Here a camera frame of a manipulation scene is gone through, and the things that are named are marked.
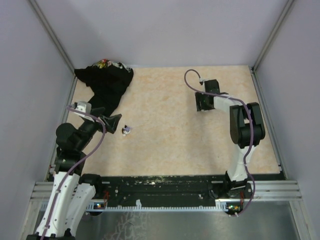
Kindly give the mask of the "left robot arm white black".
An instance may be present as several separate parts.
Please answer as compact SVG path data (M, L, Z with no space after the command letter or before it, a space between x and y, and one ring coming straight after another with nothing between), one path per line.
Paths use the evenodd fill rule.
M85 161L102 144L88 154L83 150L96 132L114 134L121 114L104 116L104 107L92 108L88 102L79 101L68 105L69 112L77 114L83 123L75 128L71 123L62 123L56 129L56 158L53 187L45 213L35 233L28 240L74 240L83 214L90 201L103 195L102 177L98 174L82 175Z

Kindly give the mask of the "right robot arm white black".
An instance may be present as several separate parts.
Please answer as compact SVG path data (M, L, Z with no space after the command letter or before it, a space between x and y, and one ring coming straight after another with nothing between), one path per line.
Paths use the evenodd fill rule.
M257 102L245 104L242 100L220 91L216 79L199 81L204 92L195 93L196 109L200 111L220 110L229 117L229 133L234 144L234 154L222 185L214 188L214 197L235 198L247 187L248 165L255 148L266 136L264 121Z

